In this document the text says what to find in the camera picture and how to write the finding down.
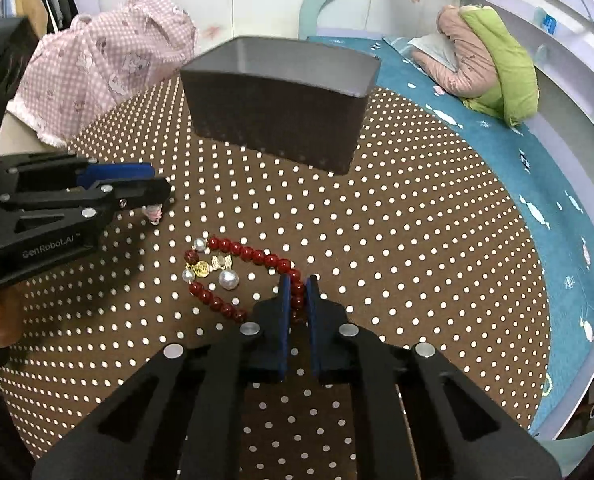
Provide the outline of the person's left hand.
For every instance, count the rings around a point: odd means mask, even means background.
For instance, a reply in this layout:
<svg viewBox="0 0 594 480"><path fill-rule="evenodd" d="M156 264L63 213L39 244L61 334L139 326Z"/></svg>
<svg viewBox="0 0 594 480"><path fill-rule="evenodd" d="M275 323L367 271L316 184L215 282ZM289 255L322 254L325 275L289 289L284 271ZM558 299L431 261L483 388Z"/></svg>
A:
<svg viewBox="0 0 594 480"><path fill-rule="evenodd" d="M0 290L0 348L16 344L24 330L23 294L18 286Z"/></svg>

